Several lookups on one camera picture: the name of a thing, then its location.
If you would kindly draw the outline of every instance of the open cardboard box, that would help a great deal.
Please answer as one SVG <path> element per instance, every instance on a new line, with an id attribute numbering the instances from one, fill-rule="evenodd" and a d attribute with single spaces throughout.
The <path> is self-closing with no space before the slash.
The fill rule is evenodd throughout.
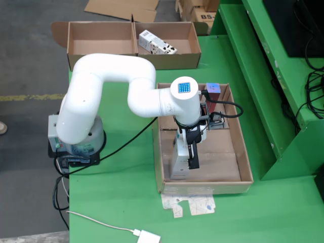
<path id="1" fill-rule="evenodd" d="M 157 84 L 159 89 L 171 84 Z M 220 85 L 219 100 L 234 102 L 229 85 Z M 233 105 L 217 104 L 216 111 L 237 114 Z M 248 153 L 238 118 L 225 119 L 226 128 L 207 131 L 198 144 L 199 169 L 188 179 L 171 180 L 170 163 L 177 125 L 173 117 L 159 117 L 153 125 L 154 163 L 157 189 L 166 194 L 229 194 L 246 192 L 253 184 Z"/>
<path id="2" fill-rule="evenodd" d="M 201 50 L 193 23 L 53 22 L 56 43 L 67 49 L 70 69 L 92 53 L 143 57 L 156 69 L 197 68 Z M 152 55 L 138 46 L 138 35 L 149 30 L 178 49 L 173 55 Z"/>
<path id="3" fill-rule="evenodd" d="M 156 69 L 197 68 L 201 56 L 200 45 L 193 23 L 133 23 L 138 56 L 149 60 Z M 176 48 L 173 55 L 153 55 L 138 44 L 139 34 L 148 30 Z"/>
<path id="4" fill-rule="evenodd" d="M 132 22 L 54 22 L 54 40 L 67 49 L 70 69 L 87 54 L 137 55 Z"/>

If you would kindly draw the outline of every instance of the yellow floor marking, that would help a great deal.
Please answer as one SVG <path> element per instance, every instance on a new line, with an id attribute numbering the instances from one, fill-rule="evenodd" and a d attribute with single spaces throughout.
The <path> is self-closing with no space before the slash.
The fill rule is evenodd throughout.
<path id="1" fill-rule="evenodd" d="M 24 101 L 24 100 L 61 100 L 65 94 L 51 95 L 6 95 L 0 96 L 1 101 Z"/>

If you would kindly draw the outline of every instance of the shoe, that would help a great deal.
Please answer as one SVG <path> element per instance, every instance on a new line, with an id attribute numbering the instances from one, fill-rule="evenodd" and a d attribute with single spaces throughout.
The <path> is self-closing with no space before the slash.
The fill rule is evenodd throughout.
<path id="1" fill-rule="evenodd" d="M 0 135 L 5 134 L 7 130 L 7 125 L 0 121 Z"/>

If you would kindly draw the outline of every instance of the cardboard flap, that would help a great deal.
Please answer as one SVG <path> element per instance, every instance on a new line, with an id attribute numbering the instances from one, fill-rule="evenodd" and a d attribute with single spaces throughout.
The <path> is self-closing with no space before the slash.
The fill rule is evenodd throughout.
<path id="1" fill-rule="evenodd" d="M 67 48 L 69 22 L 56 21 L 51 24 L 53 39 L 61 47 Z"/>
<path id="2" fill-rule="evenodd" d="M 89 0 L 85 12 L 113 16 L 121 19 L 131 19 L 137 22 L 154 22 L 155 10 L 142 9 L 134 5 L 124 5 L 107 0 Z"/>

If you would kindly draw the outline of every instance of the paper scrap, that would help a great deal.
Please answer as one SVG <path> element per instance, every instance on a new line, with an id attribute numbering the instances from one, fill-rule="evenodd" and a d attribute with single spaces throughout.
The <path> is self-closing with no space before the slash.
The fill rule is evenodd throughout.
<path id="1" fill-rule="evenodd" d="M 189 202 L 191 215 L 212 214 L 215 212 L 213 195 L 167 195 L 161 193 L 164 209 L 172 209 L 175 218 L 183 217 L 183 209 L 179 202 Z"/>

